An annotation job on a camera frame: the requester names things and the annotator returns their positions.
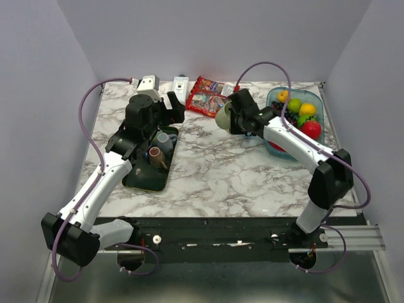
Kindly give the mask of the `light green mug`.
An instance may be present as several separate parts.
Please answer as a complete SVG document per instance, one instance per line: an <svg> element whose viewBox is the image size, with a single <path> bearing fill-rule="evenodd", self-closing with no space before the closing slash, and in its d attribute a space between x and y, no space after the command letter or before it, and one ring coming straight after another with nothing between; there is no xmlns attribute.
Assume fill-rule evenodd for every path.
<svg viewBox="0 0 404 303"><path fill-rule="evenodd" d="M227 102L225 103L220 110L216 113L215 116L215 122L216 125L226 131L226 132L230 132L230 126L231 126L231 112L230 112L230 108L231 108L231 103Z"/></svg>

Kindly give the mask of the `brown striped mug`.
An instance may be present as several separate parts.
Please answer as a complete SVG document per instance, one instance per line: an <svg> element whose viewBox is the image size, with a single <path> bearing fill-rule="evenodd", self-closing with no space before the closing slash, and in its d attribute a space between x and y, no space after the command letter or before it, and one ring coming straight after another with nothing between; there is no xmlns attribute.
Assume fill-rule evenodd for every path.
<svg viewBox="0 0 404 303"><path fill-rule="evenodd" d="M155 169L167 170L165 155L157 146L153 146L148 151L149 163Z"/></svg>

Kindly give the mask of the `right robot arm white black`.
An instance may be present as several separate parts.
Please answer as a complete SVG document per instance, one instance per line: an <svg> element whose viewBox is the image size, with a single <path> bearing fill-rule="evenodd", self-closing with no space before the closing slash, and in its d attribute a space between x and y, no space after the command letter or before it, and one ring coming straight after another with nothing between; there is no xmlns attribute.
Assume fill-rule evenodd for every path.
<svg viewBox="0 0 404 303"><path fill-rule="evenodd" d="M294 157L312 175L309 202L290 232L295 246L307 246L334 204L353 187L353 173L344 166L351 164L349 152L344 149L333 151L311 139L283 121L271 107L260 109L245 88L229 95L229 103L230 134L251 134L270 141Z"/></svg>

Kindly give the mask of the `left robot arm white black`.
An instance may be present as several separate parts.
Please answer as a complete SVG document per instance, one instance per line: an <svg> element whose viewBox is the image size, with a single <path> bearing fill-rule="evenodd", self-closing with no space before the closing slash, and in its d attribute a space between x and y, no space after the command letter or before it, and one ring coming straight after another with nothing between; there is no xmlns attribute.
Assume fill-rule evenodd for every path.
<svg viewBox="0 0 404 303"><path fill-rule="evenodd" d="M174 92L167 96L170 108L144 93L129 99L125 118L108 140L98 169L58 214L46 213L43 217L45 243L52 252L84 267L101 248L120 243L134 249L139 244L140 234L128 219L118 218L111 227L94 223L112 191L143 158L158 131L184 122L185 106Z"/></svg>

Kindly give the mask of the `grey blue mug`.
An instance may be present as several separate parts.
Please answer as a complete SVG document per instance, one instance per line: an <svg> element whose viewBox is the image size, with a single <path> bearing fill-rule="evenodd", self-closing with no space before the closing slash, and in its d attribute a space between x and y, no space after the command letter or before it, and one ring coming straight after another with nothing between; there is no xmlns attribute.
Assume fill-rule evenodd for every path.
<svg viewBox="0 0 404 303"><path fill-rule="evenodd" d="M174 151L174 143L177 141L176 134L160 133L157 136L156 146L164 153L169 154Z"/></svg>

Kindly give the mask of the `white power strip box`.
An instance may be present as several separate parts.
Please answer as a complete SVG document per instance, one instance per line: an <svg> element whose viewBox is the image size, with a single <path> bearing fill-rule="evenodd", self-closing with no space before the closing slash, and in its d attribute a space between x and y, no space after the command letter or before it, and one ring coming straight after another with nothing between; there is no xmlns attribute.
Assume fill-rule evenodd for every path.
<svg viewBox="0 0 404 303"><path fill-rule="evenodd" d="M188 85L189 78L187 76L182 74L174 77L172 91L182 105L186 104Z"/></svg>

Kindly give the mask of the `red snack bag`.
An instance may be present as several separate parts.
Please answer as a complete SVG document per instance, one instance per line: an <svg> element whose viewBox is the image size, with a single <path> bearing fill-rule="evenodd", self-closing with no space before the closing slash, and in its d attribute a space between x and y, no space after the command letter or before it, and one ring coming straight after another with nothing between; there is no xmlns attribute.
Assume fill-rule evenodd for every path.
<svg viewBox="0 0 404 303"><path fill-rule="evenodd" d="M186 110L215 117L227 103L228 96L233 93L234 88L231 83L212 81L199 76L186 100Z"/></svg>

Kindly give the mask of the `red dragon fruit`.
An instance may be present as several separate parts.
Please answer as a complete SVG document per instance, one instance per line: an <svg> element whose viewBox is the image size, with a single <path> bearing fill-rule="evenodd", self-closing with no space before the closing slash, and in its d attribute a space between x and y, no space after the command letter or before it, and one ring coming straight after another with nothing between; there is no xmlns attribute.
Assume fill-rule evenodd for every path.
<svg viewBox="0 0 404 303"><path fill-rule="evenodd" d="M272 148L274 148L274 149L276 149L276 150L278 150L280 152L285 152L285 150L283 148L281 148L280 146L274 144L273 142L269 141L268 143Z"/></svg>

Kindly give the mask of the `purple grapes in bowl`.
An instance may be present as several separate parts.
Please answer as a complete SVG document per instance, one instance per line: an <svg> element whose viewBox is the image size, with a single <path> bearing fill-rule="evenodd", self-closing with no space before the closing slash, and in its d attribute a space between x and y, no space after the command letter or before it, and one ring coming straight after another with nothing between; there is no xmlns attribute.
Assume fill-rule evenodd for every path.
<svg viewBox="0 0 404 303"><path fill-rule="evenodd" d="M278 116L281 116L283 106L284 106L284 104L281 102L277 102L277 101L271 102L271 107ZM294 126L297 126L297 115L294 114L293 112L289 111L288 109L286 109L286 111L285 111L285 118L289 123L291 123Z"/></svg>

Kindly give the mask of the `green apple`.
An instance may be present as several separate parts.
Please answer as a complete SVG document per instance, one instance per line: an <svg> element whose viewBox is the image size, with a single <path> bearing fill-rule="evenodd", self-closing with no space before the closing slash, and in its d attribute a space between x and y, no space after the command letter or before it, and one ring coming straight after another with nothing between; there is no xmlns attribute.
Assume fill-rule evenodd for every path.
<svg viewBox="0 0 404 303"><path fill-rule="evenodd" d="M305 114L305 115L299 116L297 119L297 127L299 129L301 129L303 127L303 125L309 121L317 121L317 119L314 115L310 115L310 114Z"/></svg>

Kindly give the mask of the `dark green tray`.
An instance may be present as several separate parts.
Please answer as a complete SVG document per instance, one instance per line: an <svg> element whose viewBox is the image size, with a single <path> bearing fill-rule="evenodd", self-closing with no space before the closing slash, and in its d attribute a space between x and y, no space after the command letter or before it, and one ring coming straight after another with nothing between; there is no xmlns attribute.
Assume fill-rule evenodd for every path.
<svg viewBox="0 0 404 303"><path fill-rule="evenodd" d="M167 169L163 167L154 167L149 160L147 151L141 159L138 160L130 173L123 178L122 185L124 187L150 192L160 192L165 188L177 144L179 130L174 127L164 127L162 128L162 131L169 136L173 144L172 151L164 155Z"/></svg>

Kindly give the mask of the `yellow orange fruit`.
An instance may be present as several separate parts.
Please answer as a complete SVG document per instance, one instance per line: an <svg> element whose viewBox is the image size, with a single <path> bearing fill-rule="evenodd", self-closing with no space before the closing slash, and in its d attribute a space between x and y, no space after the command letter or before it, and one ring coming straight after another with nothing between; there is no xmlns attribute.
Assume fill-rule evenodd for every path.
<svg viewBox="0 0 404 303"><path fill-rule="evenodd" d="M299 109L299 116L314 116L316 114L316 107L310 103L303 103Z"/></svg>

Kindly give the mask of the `red apple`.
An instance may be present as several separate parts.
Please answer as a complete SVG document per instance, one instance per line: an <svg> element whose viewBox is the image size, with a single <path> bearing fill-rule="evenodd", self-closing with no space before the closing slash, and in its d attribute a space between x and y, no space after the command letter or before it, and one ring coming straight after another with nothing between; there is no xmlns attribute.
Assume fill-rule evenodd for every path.
<svg viewBox="0 0 404 303"><path fill-rule="evenodd" d="M306 122L301 131L313 140L318 140L322 133L321 125L317 121Z"/></svg>

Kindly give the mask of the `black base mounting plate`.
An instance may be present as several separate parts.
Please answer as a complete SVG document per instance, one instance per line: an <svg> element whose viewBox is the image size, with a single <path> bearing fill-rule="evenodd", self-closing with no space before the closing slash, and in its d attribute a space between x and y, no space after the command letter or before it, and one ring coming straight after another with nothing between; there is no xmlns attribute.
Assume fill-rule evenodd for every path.
<svg viewBox="0 0 404 303"><path fill-rule="evenodd" d="M323 229L294 233L293 217L137 218L130 245L144 244L161 263L289 262L292 253L328 247Z"/></svg>

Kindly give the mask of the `aluminium rail frame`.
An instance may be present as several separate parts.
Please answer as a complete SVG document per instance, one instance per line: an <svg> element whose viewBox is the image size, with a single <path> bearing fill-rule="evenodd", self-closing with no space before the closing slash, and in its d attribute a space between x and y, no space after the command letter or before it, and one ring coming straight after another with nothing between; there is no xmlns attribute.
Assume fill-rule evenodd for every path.
<svg viewBox="0 0 404 303"><path fill-rule="evenodd" d="M289 262L161 263L144 244L98 252L75 282L45 272L39 302L393 302L378 226L332 217L327 248Z"/></svg>

